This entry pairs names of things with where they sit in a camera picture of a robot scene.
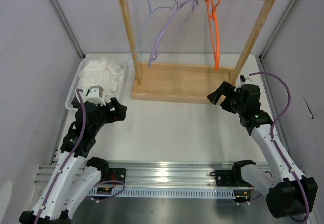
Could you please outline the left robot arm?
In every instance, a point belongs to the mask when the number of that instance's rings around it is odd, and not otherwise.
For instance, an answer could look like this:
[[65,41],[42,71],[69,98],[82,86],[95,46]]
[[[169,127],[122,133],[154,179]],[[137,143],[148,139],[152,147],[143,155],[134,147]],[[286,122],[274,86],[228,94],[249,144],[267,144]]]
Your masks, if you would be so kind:
[[117,98],[102,105],[81,101],[75,121],[63,138],[55,170],[32,210],[22,212],[20,223],[71,223],[77,208],[95,185],[125,185],[122,180],[112,178],[107,160],[87,156],[100,129],[125,120],[126,111],[127,107]]

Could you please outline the white skirt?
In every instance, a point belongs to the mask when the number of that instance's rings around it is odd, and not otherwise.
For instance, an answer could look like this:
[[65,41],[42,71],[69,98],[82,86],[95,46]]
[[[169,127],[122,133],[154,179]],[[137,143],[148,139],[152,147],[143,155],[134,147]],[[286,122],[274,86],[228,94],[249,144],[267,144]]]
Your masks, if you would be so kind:
[[103,89],[105,99],[116,97],[124,77],[123,67],[117,60],[109,57],[85,59],[85,64],[78,73],[77,88],[89,89],[99,86]]

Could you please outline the orange plastic hanger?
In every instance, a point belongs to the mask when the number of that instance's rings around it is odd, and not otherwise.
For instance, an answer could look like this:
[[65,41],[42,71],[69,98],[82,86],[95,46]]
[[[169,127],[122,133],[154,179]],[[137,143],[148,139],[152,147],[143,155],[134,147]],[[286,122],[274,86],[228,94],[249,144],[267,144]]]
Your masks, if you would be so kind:
[[218,71],[220,68],[220,34],[217,17],[217,6],[220,4],[220,2],[221,0],[218,0],[215,4],[214,0],[205,0],[211,44],[213,49],[213,58],[215,62],[215,71]]

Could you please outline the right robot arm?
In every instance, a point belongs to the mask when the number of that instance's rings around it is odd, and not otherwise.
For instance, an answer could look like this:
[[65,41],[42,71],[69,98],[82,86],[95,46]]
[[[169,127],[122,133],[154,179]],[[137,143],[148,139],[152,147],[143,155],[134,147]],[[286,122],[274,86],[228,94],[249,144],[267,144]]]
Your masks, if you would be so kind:
[[261,109],[260,88],[253,84],[243,84],[239,88],[223,82],[214,92],[207,95],[212,104],[223,110],[238,114],[241,125],[262,151],[271,173],[266,174],[255,162],[244,160],[235,162],[231,179],[236,185],[245,182],[255,187],[265,198],[267,207],[275,218],[304,215],[312,212],[317,182],[296,166],[280,139],[276,138],[274,122]]

